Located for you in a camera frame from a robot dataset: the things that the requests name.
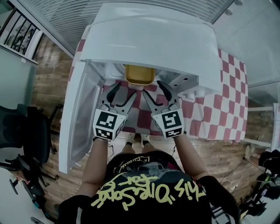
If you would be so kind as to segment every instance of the pink checkered tablecloth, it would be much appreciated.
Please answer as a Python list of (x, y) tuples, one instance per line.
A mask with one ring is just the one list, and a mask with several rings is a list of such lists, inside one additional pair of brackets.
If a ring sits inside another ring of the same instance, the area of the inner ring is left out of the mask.
[[(77, 47), (69, 75), (71, 78), (76, 61), (81, 56), (89, 26)], [(245, 64), (232, 55), (219, 49), (220, 81), (223, 90), (219, 94), (206, 95), (204, 98), (180, 99), (185, 121), (185, 131), (191, 138), (211, 140), (244, 139), (248, 113), (248, 85)], [(121, 82), (113, 104), (122, 104), (125, 96), (136, 90), (137, 97), (129, 112), (129, 118), (123, 131), (161, 135), (151, 119), (151, 111), (142, 95), (147, 90), (157, 103), (167, 105), (166, 98), (157, 85), (135, 86), (126, 81), (107, 80), (104, 88)]]

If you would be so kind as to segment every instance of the white sneaker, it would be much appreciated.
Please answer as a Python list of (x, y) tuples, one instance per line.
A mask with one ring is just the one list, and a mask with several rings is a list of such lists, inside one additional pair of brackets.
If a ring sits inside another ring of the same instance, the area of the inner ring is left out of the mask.
[(140, 134), (141, 135), (141, 146), (144, 147), (143, 141), (150, 141), (150, 135)]
[(135, 137), (135, 133), (129, 133), (129, 134), (126, 136), (126, 143), (127, 143), (127, 142), (131, 142), (132, 145), (133, 145), (134, 137)]

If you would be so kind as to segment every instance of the cable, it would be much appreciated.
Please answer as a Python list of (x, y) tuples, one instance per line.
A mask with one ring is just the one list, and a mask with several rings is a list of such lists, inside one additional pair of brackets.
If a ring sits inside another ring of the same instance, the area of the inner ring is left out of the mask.
[(113, 155), (115, 155), (115, 153), (114, 153), (114, 146), (113, 145), (110, 145), (110, 144), (108, 144), (108, 147), (109, 148), (112, 148), (112, 155), (110, 155), (109, 157), (108, 157), (108, 162), (110, 162), (111, 161), (111, 159), (112, 159), (112, 157), (113, 157)]
[(243, 157), (243, 159), (245, 161), (247, 161), (248, 163), (252, 164), (254, 167), (257, 167), (256, 165), (254, 165), (253, 163), (251, 163), (248, 159), (246, 159), (245, 157)]
[(271, 157), (271, 158), (269, 158), (269, 159), (266, 159), (266, 160), (263, 162), (262, 167), (264, 167), (264, 163), (265, 163), (267, 160), (272, 160), (272, 159), (279, 159), (279, 158), (278, 158), (278, 157)]
[(272, 182), (272, 181), (261, 181), (261, 180), (256, 180), (257, 182), (262, 182), (262, 183), (269, 183), (269, 182)]
[(222, 183), (223, 179), (225, 179), (225, 178), (228, 177), (233, 171), (235, 171), (235, 170), (238, 168), (238, 166), (237, 166), (234, 170), (230, 171), (230, 172), (228, 173), (228, 175), (226, 175), (224, 178), (222, 178), (222, 180), (220, 181), (220, 183)]
[(223, 184), (223, 183), (225, 183), (226, 181), (229, 181), (229, 182), (231, 183), (231, 187), (230, 187), (230, 189), (229, 189), (229, 192), (230, 192), (230, 193), (233, 192), (233, 191), (237, 188), (238, 184), (240, 183), (240, 181), (241, 181), (241, 179), (242, 179), (242, 176), (243, 176), (243, 172), (244, 172), (246, 166), (243, 168), (243, 171), (242, 171), (242, 173), (241, 173), (240, 179), (239, 179), (239, 181), (238, 181), (237, 184), (235, 184), (234, 186), (232, 186), (232, 182), (231, 182), (230, 180), (224, 180), (224, 181), (221, 183), (221, 184)]
[(171, 156), (173, 156), (173, 155), (174, 155), (174, 153), (175, 153), (175, 148), (176, 148), (176, 146), (174, 146), (174, 148), (173, 148), (173, 153), (172, 153), (172, 155), (171, 155)]

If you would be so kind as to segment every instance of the forearm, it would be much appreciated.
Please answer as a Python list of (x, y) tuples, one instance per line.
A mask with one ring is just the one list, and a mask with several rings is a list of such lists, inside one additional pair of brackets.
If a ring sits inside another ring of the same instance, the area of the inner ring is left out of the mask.
[(94, 195), (103, 183), (108, 158), (108, 142), (96, 139), (84, 169), (82, 184), (77, 194)]
[(188, 137), (183, 134), (174, 138), (176, 148), (186, 173), (199, 179), (208, 175), (206, 166)]

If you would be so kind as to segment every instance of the striped ceiling panel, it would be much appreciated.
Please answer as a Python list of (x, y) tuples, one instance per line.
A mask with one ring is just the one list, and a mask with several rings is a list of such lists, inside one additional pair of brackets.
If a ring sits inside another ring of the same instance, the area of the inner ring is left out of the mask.
[(233, 0), (18, 0), (64, 47), (75, 52), (84, 29), (105, 2), (144, 3), (214, 21)]

